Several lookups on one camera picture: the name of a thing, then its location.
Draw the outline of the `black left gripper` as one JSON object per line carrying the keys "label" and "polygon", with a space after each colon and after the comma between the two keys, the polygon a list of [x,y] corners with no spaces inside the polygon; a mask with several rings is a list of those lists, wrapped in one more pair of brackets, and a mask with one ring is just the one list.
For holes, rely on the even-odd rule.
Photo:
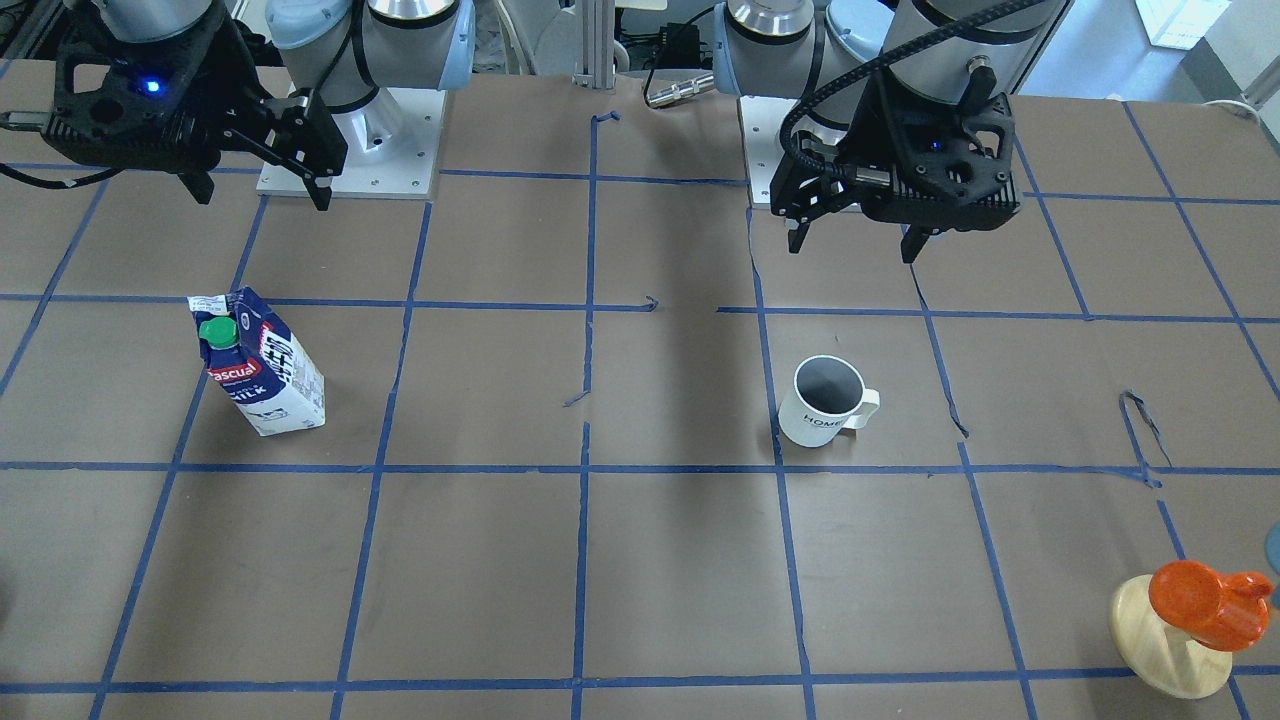
{"label": "black left gripper", "polygon": [[849,132],[836,145],[803,131],[797,149],[836,165],[820,173],[785,158],[771,181],[771,211],[788,220],[799,254],[812,223],[856,204],[876,222],[905,224],[911,265],[941,231],[993,231],[1021,210],[1012,176],[1014,118],[993,72],[963,73],[957,102],[909,88],[891,72],[867,81]]}

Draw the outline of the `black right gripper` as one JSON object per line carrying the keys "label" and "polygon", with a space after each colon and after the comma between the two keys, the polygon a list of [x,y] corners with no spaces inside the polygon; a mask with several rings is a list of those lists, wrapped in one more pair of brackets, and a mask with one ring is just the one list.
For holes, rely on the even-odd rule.
{"label": "black right gripper", "polygon": [[178,176],[207,206],[210,173],[228,152],[248,152],[303,178],[319,211],[347,142],[311,88],[273,96],[236,22],[198,22],[151,44],[115,40],[101,22],[78,22],[59,47],[46,143],[91,167]]}

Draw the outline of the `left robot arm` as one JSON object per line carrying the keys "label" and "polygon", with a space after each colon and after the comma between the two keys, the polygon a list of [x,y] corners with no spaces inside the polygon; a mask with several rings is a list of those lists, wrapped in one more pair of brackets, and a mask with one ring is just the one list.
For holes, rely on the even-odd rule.
{"label": "left robot arm", "polygon": [[716,87],[783,97],[771,213],[799,252],[813,223],[855,206],[904,227],[906,264],[948,231],[1021,209],[1012,76],[1055,1],[722,1]]}

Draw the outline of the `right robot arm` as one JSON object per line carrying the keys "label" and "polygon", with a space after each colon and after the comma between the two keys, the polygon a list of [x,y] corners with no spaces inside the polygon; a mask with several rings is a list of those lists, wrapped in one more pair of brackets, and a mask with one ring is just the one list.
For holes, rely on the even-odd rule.
{"label": "right robot arm", "polygon": [[[69,1],[47,111],[3,115],[72,161],[177,177],[201,204],[227,152],[268,168],[259,190],[426,199],[447,91],[467,85],[471,1],[270,1],[292,90],[259,78],[220,1]],[[282,169],[274,177],[273,168]]]}

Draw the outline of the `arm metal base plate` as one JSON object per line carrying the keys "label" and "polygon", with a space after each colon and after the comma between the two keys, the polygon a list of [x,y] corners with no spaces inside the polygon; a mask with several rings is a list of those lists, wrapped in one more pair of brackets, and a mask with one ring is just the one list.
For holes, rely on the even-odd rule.
{"label": "arm metal base plate", "polygon": [[348,146],[343,172],[325,179],[334,199],[428,200],[436,177],[447,91],[380,88],[334,120]]}
{"label": "arm metal base plate", "polygon": [[742,154],[750,200],[756,210],[771,209],[771,182],[783,156],[780,128],[796,104],[791,97],[739,97]]}

